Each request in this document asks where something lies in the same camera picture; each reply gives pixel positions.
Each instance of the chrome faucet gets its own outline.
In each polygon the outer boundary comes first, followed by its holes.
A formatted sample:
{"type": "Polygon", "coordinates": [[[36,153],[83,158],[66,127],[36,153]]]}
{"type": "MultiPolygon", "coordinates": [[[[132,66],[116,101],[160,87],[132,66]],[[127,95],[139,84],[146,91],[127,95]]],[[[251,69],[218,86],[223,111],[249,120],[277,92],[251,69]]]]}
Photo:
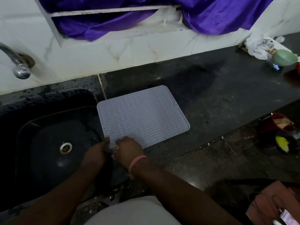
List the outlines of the chrome faucet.
{"type": "Polygon", "coordinates": [[[16,66],[13,68],[13,74],[19,79],[27,79],[31,75],[30,69],[35,65],[33,58],[27,54],[17,53],[9,46],[0,42],[2,50],[11,59],[16,66]]]}

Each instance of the white marble tile wall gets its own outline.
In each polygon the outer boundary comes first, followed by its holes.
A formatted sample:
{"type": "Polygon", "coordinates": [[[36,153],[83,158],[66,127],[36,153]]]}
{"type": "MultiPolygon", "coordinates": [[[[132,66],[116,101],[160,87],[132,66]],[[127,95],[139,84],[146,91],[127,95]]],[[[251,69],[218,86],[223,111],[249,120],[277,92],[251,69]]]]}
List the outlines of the white marble tile wall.
{"type": "Polygon", "coordinates": [[[255,30],[268,36],[299,32],[298,6],[300,0],[274,0],[251,30],[220,36],[173,25],[173,31],[158,34],[113,40],[107,34],[94,42],[67,41],[60,47],[33,0],[0,0],[0,41],[31,55],[37,63],[33,75],[20,80],[11,73],[9,58],[0,52],[0,94],[236,45],[255,30]]]}

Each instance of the green bowl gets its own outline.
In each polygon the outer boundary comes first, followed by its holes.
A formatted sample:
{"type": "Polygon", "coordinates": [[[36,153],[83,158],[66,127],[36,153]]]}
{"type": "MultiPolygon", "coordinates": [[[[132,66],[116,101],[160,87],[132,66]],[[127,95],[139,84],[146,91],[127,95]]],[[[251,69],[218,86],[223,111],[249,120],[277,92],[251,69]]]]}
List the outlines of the green bowl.
{"type": "Polygon", "coordinates": [[[288,50],[278,50],[272,57],[272,61],[279,66],[288,66],[298,62],[298,56],[288,50]]]}

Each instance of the person's left hand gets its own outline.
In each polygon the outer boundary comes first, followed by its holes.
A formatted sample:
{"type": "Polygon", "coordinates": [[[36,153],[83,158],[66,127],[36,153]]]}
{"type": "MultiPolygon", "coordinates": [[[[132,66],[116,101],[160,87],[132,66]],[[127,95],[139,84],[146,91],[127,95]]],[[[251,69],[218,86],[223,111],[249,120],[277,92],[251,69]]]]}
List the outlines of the person's left hand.
{"type": "Polygon", "coordinates": [[[106,154],[103,151],[110,142],[110,137],[106,136],[104,141],[96,144],[84,154],[81,162],[82,167],[94,168],[96,171],[100,171],[106,162],[106,154]]]}

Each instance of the sink drain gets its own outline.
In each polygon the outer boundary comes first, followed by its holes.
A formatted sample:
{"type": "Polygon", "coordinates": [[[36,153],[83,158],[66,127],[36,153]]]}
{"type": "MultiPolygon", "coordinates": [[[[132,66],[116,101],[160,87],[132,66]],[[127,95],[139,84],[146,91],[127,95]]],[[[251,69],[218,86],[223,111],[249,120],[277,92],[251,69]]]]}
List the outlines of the sink drain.
{"type": "Polygon", "coordinates": [[[60,154],[62,154],[62,155],[66,155],[66,154],[68,154],[71,150],[72,150],[72,144],[67,142],[67,143],[63,143],[63,144],[60,146],[59,152],[60,152],[60,154]]]}

